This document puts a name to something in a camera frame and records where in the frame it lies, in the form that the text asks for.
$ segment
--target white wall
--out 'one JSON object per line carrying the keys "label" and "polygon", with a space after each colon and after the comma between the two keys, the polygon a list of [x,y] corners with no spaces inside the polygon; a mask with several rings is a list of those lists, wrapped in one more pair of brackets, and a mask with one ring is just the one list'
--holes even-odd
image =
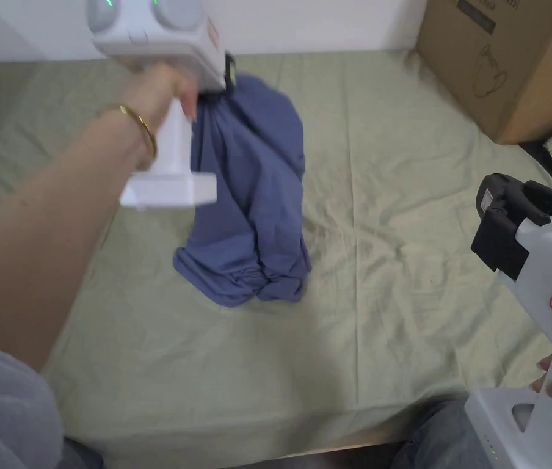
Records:
{"label": "white wall", "polygon": [[[235,54],[411,48],[426,7],[426,0],[204,1]],[[0,0],[0,60],[98,56],[84,4]]]}

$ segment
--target printed mug icon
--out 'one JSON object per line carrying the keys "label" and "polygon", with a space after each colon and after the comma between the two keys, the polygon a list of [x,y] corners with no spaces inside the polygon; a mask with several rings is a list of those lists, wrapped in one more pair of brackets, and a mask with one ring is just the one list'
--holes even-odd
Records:
{"label": "printed mug icon", "polygon": [[478,54],[474,69],[474,95],[486,98],[495,93],[506,83],[508,73],[500,70],[500,65],[493,57],[491,45],[484,46]]}

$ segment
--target wrinkled sheet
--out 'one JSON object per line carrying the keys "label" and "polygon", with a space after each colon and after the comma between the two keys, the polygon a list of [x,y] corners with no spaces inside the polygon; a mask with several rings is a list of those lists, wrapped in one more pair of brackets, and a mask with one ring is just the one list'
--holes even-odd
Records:
{"label": "wrinkled sheet", "polygon": [[[500,147],[415,53],[250,56],[305,130],[297,304],[215,305],[172,266],[193,212],[119,209],[45,376],[66,432],[111,469],[215,468],[399,438],[414,402],[539,375],[545,338],[469,246],[489,173],[552,184]],[[0,65],[0,197],[128,76]]]}
{"label": "wrinkled sheet", "polygon": [[198,106],[192,171],[217,177],[217,203],[196,209],[174,256],[218,305],[297,302],[311,269],[302,237],[302,123],[291,101],[238,74],[233,92]]}

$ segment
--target jeans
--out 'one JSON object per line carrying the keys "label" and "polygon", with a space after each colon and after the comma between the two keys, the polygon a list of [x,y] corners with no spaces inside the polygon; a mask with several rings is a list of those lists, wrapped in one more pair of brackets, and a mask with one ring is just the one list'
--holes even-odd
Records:
{"label": "jeans", "polygon": [[441,402],[398,451],[391,469],[492,469],[465,413],[465,401]]}
{"label": "jeans", "polygon": [[[347,467],[375,469],[386,467],[376,459],[352,461]],[[64,460],[57,469],[101,469],[102,458],[92,450],[69,440],[65,441]],[[334,469],[322,454],[262,463],[277,469]],[[390,469],[492,469],[480,440],[465,413],[465,401],[446,401],[433,407],[412,438],[404,443]]]}

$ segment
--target gray sleeve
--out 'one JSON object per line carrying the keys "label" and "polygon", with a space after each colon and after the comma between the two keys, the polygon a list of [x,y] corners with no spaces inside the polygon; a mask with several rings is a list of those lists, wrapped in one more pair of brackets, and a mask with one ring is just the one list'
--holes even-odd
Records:
{"label": "gray sleeve", "polygon": [[0,351],[0,469],[54,469],[63,429],[43,378]]}

